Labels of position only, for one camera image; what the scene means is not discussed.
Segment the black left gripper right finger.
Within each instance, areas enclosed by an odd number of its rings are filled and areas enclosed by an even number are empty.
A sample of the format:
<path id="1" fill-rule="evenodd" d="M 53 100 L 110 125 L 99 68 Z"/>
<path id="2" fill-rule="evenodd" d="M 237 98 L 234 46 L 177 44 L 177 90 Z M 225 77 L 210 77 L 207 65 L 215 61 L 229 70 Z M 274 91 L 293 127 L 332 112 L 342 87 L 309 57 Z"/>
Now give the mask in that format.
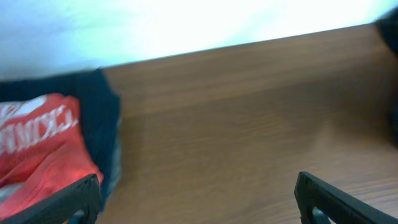
<path id="1" fill-rule="evenodd" d="M 294 190 L 303 224 L 397 224 L 394 218 L 308 172 L 300 172 Z"/>

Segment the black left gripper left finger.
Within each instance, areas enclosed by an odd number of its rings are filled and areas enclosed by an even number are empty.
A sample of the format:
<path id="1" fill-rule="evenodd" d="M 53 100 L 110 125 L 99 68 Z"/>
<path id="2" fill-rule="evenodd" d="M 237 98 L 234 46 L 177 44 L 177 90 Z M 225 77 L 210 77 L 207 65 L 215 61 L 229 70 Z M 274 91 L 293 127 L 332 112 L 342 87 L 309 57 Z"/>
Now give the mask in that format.
<path id="1" fill-rule="evenodd" d="M 81 223 L 94 223 L 101 208 L 100 184 L 90 174 L 35 205 L 1 221 L 1 224 L 65 223 L 78 211 Z"/>

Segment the dark green t-shirt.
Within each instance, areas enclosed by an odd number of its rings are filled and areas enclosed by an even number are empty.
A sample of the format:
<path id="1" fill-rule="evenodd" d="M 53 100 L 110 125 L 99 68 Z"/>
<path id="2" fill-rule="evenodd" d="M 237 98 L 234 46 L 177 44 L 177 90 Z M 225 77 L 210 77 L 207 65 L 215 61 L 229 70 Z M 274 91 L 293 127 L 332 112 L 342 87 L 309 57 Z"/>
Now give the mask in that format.
<path id="1" fill-rule="evenodd" d="M 376 27 L 384 43 L 397 57 L 397 6 L 376 21 Z M 389 115 L 392 138 L 397 145 L 397 90 L 394 90 L 392 109 Z"/>

